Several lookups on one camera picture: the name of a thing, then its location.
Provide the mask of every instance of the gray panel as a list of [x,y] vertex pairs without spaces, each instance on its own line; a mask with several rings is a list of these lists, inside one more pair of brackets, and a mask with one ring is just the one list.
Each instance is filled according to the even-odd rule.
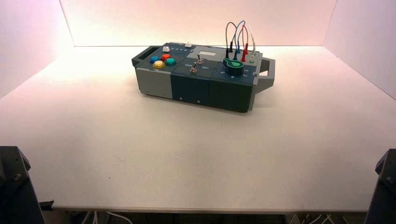
[[170,72],[137,68],[136,77],[140,92],[172,99]]

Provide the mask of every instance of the gray handle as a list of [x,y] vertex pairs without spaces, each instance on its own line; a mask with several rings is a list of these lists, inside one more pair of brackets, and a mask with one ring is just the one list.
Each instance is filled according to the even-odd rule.
[[260,72],[268,71],[267,76],[258,76],[258,83],[256,87],[256,93],[259,93],[265,89],[274,85],[275,80],[275,60],[269,58],[261,59]]

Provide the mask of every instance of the teal button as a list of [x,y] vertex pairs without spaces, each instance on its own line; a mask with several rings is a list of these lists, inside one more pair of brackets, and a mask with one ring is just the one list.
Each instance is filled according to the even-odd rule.
[[174,58],[168,58],[168,59],[166,59],[165,64],[168,65],[168,66],[175,65],[176,64],[176,60]]

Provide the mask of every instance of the cable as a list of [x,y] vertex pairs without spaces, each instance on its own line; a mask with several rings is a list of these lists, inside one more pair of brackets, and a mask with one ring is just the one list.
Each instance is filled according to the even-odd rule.
[[244,29],[244,28],[245,28],[246,35],[247,35],[247,40],[246,40],[246,42],[249,42],[249,33],[248,33],[248,30],[246,29],[245,24],[243,24],[243,25],[242,25],[242,29],[239,31],[239,34],[238,34],[238,40],[239,40],[240,33],[242,33],[242,44],[243,44],[243,46],[245,46],[245,41],[243,40],[243,29]]
[[314,224],[316,221],[318,221],[320,219],[320,217],[322,217],[322,215],[319,215],[319,217],[317,217],[315,220],[313,220],[312,222],[310,222],[308,224]]
[[237,25],[236,28],[235,28],[234,40],[235,40],[235,38],[236,38],[236,32],[238,32],[238,27],[239,27],[239,25],[240,25],[241,23],[243,23],[243,25],[246,24],[246,22],[245,22],[244,20],[242,20],[242,21],[240,21],[240,22],[238,23],[238,25]]
[[83,219],[83,222],[81,224],[85,224],[85,222],[88,220],[89,216],[90,216],[91,212],[87,212],[85,218]]
[[330,223],[334,224],[334,222],[333,222],[332,218],[330,218],[330,217],[331,217],[331,215],[326,215],[326,216],[327,216],[327,218],[326,218],[326,219],[328,219]]
[[290,220],[289,224],[291,224],[291,223],[293,222],[293,220],[294,220],[294,217],[296,217],[296,214],[294,214],[294,215],[293,215],[293,217],[291,218],[291,220]]
[[98,224],[98,215],[96,214],[95,211],[93,212],[92,224]]
[[349,224],[348,220],[343,216],[342,219],[344,220],[345,224]]
[[304,220],[303,220],[303,222],[301,224],[304,224],[305,220],[308,219],[308,217],[309,217],[309,214],[307,214],[307,216],[305,216],[305,218],[304,218]]
[[252,37],[252,42],[253,42],[253,51],[252,51],[252,55],[255,55],[255,54],[256,54],[256,43],[255,43],[255,39],[254,39],[254,37],[253,37],[252,29],[250,28],[250,26],[249,26],[249,31],[250,31],[250,36]]
[[228,25],[230,25],[230,23],[233,24],[235,29],[236,29],[235,23],[233,23],[233,22],[228,22],[227,23],[227,26],[226,26],[226,48],[228,48],[227,29],[228,29]]
[[129,220],[127,217],[124,217],[122,215],[118,215],[118,214],[115,214],[115,213],[112,213],[112,212],[109,212],[109,211],[107,211],[107,213],[112,215],[112,216],[117,216],[117,217],[123,218],[123,219],[127,220],[130,224],[132,224],[132,221]]

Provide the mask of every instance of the white backdrop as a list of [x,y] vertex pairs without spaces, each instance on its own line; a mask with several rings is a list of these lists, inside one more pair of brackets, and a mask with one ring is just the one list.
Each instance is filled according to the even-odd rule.
[[396,98],[395,39],[395,0],[339,0],[324,46]]
[[245,19],[258,45],[322,45],[336,0],[61,0],[76,46],[225,45]]
[[0,98],[73,47],[57,0],[0,0]]

